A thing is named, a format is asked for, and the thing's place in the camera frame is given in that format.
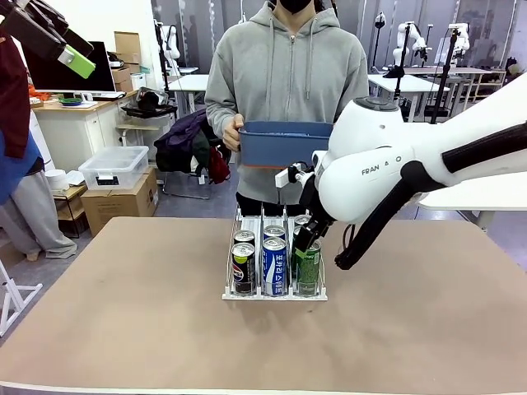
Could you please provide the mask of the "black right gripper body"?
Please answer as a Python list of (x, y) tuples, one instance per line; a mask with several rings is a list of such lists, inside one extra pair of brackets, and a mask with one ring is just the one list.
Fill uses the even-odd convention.
[(315, 185), (315, 176), (310, 176), (302, 189), (300, 205), (310, 213), (310, 220), (305, 224), (314, 224), (316, 221), (327, 221), (329, 227), (334, 223), (334, 218), (324, 209), (320, 201), (319, 191)]

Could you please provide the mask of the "person's right hand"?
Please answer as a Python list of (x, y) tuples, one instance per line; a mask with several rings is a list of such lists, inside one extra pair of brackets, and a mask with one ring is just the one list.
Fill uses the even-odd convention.
[(244, 122), (241, 114), (235, 114), (226, 121), (223, 128), (223, 143), (233, 152), (240, 150), (240, 130), (244, 127)]

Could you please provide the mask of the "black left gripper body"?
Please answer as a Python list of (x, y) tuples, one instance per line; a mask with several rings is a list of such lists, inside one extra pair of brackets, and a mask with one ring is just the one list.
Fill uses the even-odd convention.
[(45, 60), (57, 60), (66, 49), (54, 21), (63, 18), (48, 6), (1, 6), (1, 29)]

